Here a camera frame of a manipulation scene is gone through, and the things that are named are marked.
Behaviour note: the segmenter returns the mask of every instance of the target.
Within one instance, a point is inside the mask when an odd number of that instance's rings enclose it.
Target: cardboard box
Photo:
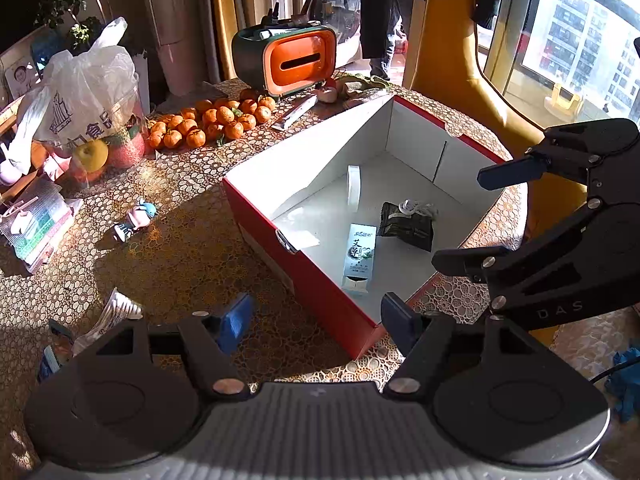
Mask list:
[[[242,236],[296,299],[353,357],[384,334],[380,301],[408,300],[434,275],[433,253],[376,239],[366,294],[340,288],[351,224],[380,225],[383,202],[438,209],[433,251],[458,247],[502,190],[482,189],[478,170],[501,162],[474,140],[401,97],[347,110],[239,164],[224,185]],[[347,170],[359,166],[360,203],[348,207]]]

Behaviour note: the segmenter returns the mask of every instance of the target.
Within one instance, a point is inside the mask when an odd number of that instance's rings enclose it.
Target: table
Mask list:
[[[219,88],[235,97],[244,84],[233,80]],[[494,134],[462,113],[398,86],[392,91],[444,120],[450,134],[466,133],[509,158]],[[278,104],[274,116],[294,99]],[[267,124],[221,148],[143,161],[111,189],[86,199],[52,262],[35,276],[20,275],[8,250],[0,251],[0,478],[16,478],[36,463],[21,409],[35,384],[49,317],[87,332],[114,286],[145,305],[151,323],[175,322],[195,310],[217,312],[239,292],[252,294],[258,307],[233,355],[248,382],[374,380],[382,386],[388,380],[402,361],[388,336],[350,361],[244,244],[224,197],[221,180],[233,166],[321,119],[314,110],[286,133]],[[111,226],[139,196],[158,206],[158,217],[129,244],[113,247]],[[507,188],[465,246],[516,248],[525,220],[526,186]],[[484,286],[436,275],[413,303],[471,322],[487,302]],[[606,354],[600,358],[609,363]],[[162,358],[161,364],[178,369],[178,361]]]

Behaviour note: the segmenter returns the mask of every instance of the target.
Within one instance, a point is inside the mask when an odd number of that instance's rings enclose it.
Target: orange panel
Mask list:
[[[283,95],[331,77],[335,69],[335,35],[315,30],[272,41],[264,51],[267,90]]]

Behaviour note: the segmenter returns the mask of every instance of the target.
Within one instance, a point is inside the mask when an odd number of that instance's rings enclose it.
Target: yellow curtain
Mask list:
[[[427,0],[417,67],[411,88],[460,110],[494,132],[512,156],[543,139],[539,126],[511,107],[484,78],[478,65],[478,37],[471,19],[475,0]],[[545,174],[529,183],[527,227],[532,236],[584,203],[586,188]],[[535,331],[549,344],[556,328]]]
[[[238,31],[234,0],[211,0],[211,10],[216,21],[218,59],[223,79],[233,79],[236,77],[236,71],[231,56],[231,40]]]

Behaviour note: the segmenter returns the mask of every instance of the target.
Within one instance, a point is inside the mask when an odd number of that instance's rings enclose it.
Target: photo of baby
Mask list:
[[[40,81],[38,71],[30,56],[25,56],[4,71],[4,76],[11,90],[12,97],[25,95]]]

